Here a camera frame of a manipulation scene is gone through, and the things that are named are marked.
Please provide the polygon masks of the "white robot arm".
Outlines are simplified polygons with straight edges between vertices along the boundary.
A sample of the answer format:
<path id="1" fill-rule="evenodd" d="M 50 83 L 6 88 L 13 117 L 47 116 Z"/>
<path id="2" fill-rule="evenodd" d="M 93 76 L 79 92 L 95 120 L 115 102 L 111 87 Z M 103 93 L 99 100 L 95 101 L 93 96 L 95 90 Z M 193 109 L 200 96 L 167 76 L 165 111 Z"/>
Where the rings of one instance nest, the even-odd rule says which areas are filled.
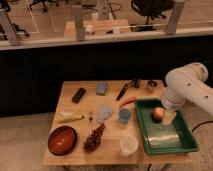
<path id="1" fill-rule="evenodd" d="M 205 84 L 208 70 L 199 62 L 190 63 L 169 71 L 165 77 L 166 88 L 160 101 L 163 107 L 176 112 L 189 100 L 213 116 L 213 88 Z"/>

